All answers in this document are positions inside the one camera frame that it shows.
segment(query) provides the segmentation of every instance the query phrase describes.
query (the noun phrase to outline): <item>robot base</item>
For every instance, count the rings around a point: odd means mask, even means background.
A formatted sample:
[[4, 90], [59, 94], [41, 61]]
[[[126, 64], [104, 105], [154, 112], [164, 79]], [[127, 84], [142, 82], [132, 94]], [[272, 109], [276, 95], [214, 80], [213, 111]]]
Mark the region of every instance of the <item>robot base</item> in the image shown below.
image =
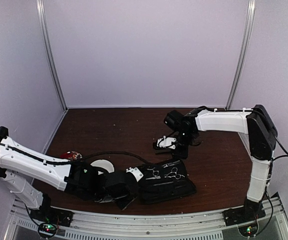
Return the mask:
[[70, 227], [70, 223], [72, 222], [73, 213], [71, 211], [62, 210], [62, 209], [55, 209], [50, 208], [49, 213], [45, 216], [43, 212], [40, 210], [31, 210], [30, 216], [33, 219], [38, 221], [48, 222], [54, 225], [63, 226], [63, 227]]
[[254, 221], [256, 219], [260, 219], [266, 216], [265, 210], [263, 210], [263, 206], [261, 204], [260, 208], [256, 212], [252, 212], [252, 214], [246, 213], [246, 209], [244, 206], [239, 208], [231, 208], [223, 211], [224, 220], [226, 226], [239, 225], [247, 222]]

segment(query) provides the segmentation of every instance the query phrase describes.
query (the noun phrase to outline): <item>metal frame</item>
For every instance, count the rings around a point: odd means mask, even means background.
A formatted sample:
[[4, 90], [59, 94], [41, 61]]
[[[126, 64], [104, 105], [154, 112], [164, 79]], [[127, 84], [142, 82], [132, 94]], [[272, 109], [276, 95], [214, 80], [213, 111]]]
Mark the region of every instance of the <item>metal frame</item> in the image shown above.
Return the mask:
[[53, 53], [52, 53], [52, 50], [50, 47], [50, 40], [49, 40], [47, 24], [46, 24], [46, 16], [45, 16], [45, 10], [44, 10], [44, 0], [36, 0], [36, 4], [37, 4], [38, 18], [40, 21], [40, 26], [42, 29], [44, 44], [45, 44], [46, 53], [47, 53], [48, 65], [50, 68], [50, 72], [51, 72], [51, 75], [53, 78], [53, 82], [55, 85], [55, 89], [56, 89], [60, 104], [62, 106], [63, 111], [66, 111], [67, 105], [66, 105], [66, 102], [64, 99], [62, 89], [60, 87], [60, 83], [58, 80], [58, 75], [57, 75], [57, 71], [56, 71], [56, 67], [55, 67], [54, 57], [53, 57]]
[[56, 127], [55, 127], [55, 129], [54, 129], [54, 131], [51, 133], [49, 139], [47, 140], [47, 143], [45, 144], [45, 146], [44, 146], [44, 148], [43, 148], [43, 151], [42, 151], [43, 154], [46, 154], [46, 152], [47, 152], [50, 144], [52, 143], [52, 141], [53, 141], [53, 139], [54, 139], [54, 137], [55, 137], [55, 134], [56, 134], [57, 130], [59, 129], [59, 126], [62, 124], [62, 122], [63, 122], [63, 120], [64, 120], [67, 112], [68, 112], [68, 110], [65, 110], [65, 111], [63, 112], [63, 115], [61, 116], [60, 120], [58, 121], [58, 123], [57, 123], [57, 125], [56, 125]]
[[[244, 30], [244, 37], [242, 41], [242, 47], [240, 50], [240, 55], [239, 55], [239, 60], [237, 63], [237, 68], [235, 72], [235, 77], [233, 81], [233, 85], [228, 97], [228, 101], [226, 104], [226, 109], [230, 109], [237, 91], [238, 83], [242, 74], [242, 70], [244, 67], [245, 59], [246, 59], [246, 53], [249, 45], [249, 41], [251, 38], [252, 30], [253, 30], [253, 25], [254, 25], [254, 18], [255, 18], [255, 3], [256, 0], [249, 0], [248, 3], [248, 11], [247, 11], [247, 17], [246, 17], [246, 23], [245, 23], [245, 30]], [[42, 29], [43, 33], [43, 39], [44, 39], [44, 44], [46, 48], [46, 53], [47, 53], [47, 60], [49, 64], [49, 68], [52, 74], [52, 79], [55, 85], [55, 89], [58, 95], [58, 98], [60, 100], [61, 106], [64, 111], [68, 110], [63, 92], [59, 83], [56, 67], [55, 67], [55, 61], [53, 58], [51, 46], [50, 46], [50, 39], [48, 35], [48, 29], [47, 29], [47, 23], [46, 23], [46, 16], [45, 16], [45, 10], [44, 10], [44, 0], [36, 0], [37, 4], [37, 13], [38, 13], [38, 18], [40, 21], [40, 26]]]
[[233, 81], [232, 89], [230, 91], [226, 109], [230, 109], [237, 91], [238, 83], [243, 71], [245, 59], [246, 59], [246, 53], [250, 41], [250, 37], [253, 31], [253, 25], [254, 25], [254, 18], [255, 18], [255, 3], [256, 0], [249, 0], [248, 3], [248, 12], [246, 17], [246, 23], [245, 23], [245, 31], [244, 31], [244, 37], [242, 42], [242, 48], [240, 50], [240, 55], [238, 59], [237, 69], [235, 73], [235, 78]]
[[[288, 219], [284, 207], [278, 197], [272, 198], [272, 203], [281, 235], [288, 240]], [[272, 209], [267, 200], [263, 202], [263, 207], [267, 215], [260, 220], [266, 220], [271, 215]], [[203, 240], [209, 236], [208, 239], [222, 240], [223, 230], [237, 227], [225, 225], [224, 210], [171, 215], [112, 215], [73, 210], [71, 227], [60, 227], [56, 236], [70, 240]], [[13, 239], [17, 226], [36, 231], [19, 199], [15, 200], [10, 215], [4, 240]]]

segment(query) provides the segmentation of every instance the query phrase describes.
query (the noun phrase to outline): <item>white plastic part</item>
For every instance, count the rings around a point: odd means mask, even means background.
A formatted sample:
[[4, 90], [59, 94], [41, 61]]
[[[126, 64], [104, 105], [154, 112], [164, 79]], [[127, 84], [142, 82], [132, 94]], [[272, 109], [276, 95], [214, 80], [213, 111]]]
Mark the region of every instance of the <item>white plastic part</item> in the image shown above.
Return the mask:
[[5, 168], [20, 172], [27, 176], [33, 177], [35, 179], [41, 180], [58, 190], [64, 191], [66, 188], [66, 182], [64, 178], [68, 177], [71, 165], [51, 165], [46, 164], [46, 160], [50, 162], [67, 162], [66, 159], [52, 158], [47, 155], [43, 155], [29, 148], [23, 147], [13, 141], [10, 137], [3, 139], [2, 144], [6, 144], [9, 147], [18, 148], [26, 153], [37, 156], [44, 159], [44, 163], [39, 162], [29, 156], [20, 154], [12, 149], [5, 149], [5, 147], [0, 145], [0, 168]]
[[196, 117], [199, 131], [228, 131], [248, 134], [246, 116], [251, 112], [245, 111], [208, 111], [202, 110]]
[[6, 177], [1, 178], [11, 193], [20, 198], [29, 209], [39, 209], [43, 202], [43, 193], [37, 191], [25, 178], [16, 174], [16, 172], [6, 170]]
[[160, 147], [160, 148], [170, 148], [170, 149], [175, 149], [176, 146], [173, 145], [173, 143], [176, 142], [176, 138], [174, 137], [166, 137], [166, 136], [163, 136], [162, 138], [159, 138], [157, 140], [157, 146]]
[[141, 180], [142, 177], [144, 176], [144, 174], [136, 167], [135, 168], [130, 167], [126, 169], [126, 172], [133, 174], [137, 181]]
[[105, 159], [96, 160], [92, 162], [91, 165], [94, 167], [97, 166], [97, 167], [106, 169], [109, 173], [112, 173], [115, 171], [114, 165], [110, 161], [105, 160]]
[[253, 168], [247, 199], [260, 202], [265, 194], [271, 161], [258, 160], [252, 157]]

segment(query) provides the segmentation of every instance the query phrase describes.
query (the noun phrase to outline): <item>small white object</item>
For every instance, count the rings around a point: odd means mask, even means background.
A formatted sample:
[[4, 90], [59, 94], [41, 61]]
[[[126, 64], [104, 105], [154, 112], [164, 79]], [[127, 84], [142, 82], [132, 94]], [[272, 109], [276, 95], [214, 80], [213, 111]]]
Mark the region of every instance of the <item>small white object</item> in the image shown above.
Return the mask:
[[92, 162], [90, 165], [94, 167], [97, 166], [97, 167], [106, 169], [109, 173], [112, 173], [115, 171], [114, 165], [110, 161], [105, 160], [105, 159], [96, 160]]
[[166, 137], [166, 136], [163, 136], [162, 138], [159, 138], [157, 140], [157, 146], [160, 147], [160, 148], [170, 148], [170, 149], [175, 149], [176, 146], [174, 145], [174, 143], [176, 142], [176, 138], [174, 137]]
[[138, 168], [129, 168], [126, 170], [127, 173], [131, 173], [134, 175], [137, 181], [141, 180], [143, 177], [143, 173]]

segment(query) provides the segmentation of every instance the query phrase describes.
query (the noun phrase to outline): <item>metal corner post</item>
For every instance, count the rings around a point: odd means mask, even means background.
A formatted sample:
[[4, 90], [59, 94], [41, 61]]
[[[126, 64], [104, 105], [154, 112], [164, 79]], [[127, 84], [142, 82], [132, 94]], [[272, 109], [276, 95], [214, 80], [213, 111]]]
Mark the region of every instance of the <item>metal corner post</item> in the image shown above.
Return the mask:
[[229, 98], [227, 101], [226, 109], [230, 109], [237, 91], [238, 83], [243, 71], [244, 63], [246, 60], [246, 53], [250, 41], [250, 37], [252, 34], [253, 30], [253, 25], [254, 25], [254, 19], [255, 19], [255, 3], [256, 0], [249, 0], [248, 3], [248, 12], [247, 12], [247, 17], [246, 17], [246, 23], [245, 23], [245, 30], [244, 30], [244, 37], [243, 37], [243, 42], [242, 42], [242, 47], [240, 50], [240, 55], [238, 59], [238, 64], [237, 64], [237, 69], [233, 81], [233, 85], [229, 94]]
[[53, 57], [52, 50], [50, 47], [50, 40], [49, 40], [47, 24], [46, 24], [46, 16], [45, 16], [45, 11], [44, 11], [44, 0], [36, 0], [36, 5], [37, 5], [38, 18], [39, 18], [40, 26], [41, 26], [42, 33], [43, 33], [43, 39], [44, 39], [44, 44], [45, 44], [46, 53], [47, 53], [48, 65], [50, 68], [52, 79], [54, 81], [55, 90], [57, 92], [63, 111], [66, 111], [67, 105], [63, 96], [62, 89], [60, 87], [60, 83], [58, 80], [58, 75], [57, 75], [57, 71], [55, 67], [54, 57]]

